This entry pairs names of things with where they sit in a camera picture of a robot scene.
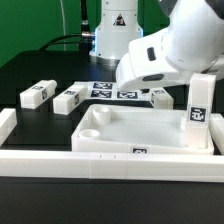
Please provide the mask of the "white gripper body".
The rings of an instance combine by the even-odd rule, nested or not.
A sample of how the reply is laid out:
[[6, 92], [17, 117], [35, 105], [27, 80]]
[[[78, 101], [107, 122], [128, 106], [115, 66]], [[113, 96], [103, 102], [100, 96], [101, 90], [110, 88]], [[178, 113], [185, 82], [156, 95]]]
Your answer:
[[128, 53], [116, 69], [116, 83], [121, 91], [185, 85], [190, 73], [168, 60], [162, 44], [167, 29], [162, 29], [129, 43]]

